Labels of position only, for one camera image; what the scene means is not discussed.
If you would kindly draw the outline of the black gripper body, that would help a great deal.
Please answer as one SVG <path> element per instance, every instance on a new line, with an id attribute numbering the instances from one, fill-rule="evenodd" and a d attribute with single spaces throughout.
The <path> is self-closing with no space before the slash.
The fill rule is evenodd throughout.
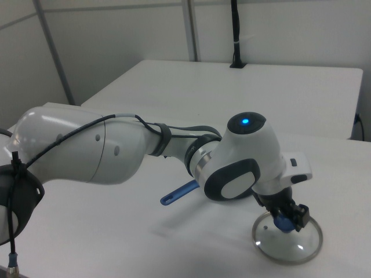
<path id="1" fill-rule="evenodd" d="M 284 216 L 293 216 L 293 206 L 295 202 L 292 199 L 291 187 L 287 187 L 273 195 L 257 194 L 257 202 L 269 212 L 273 207 L 279 207 L 281 214 Z"/>

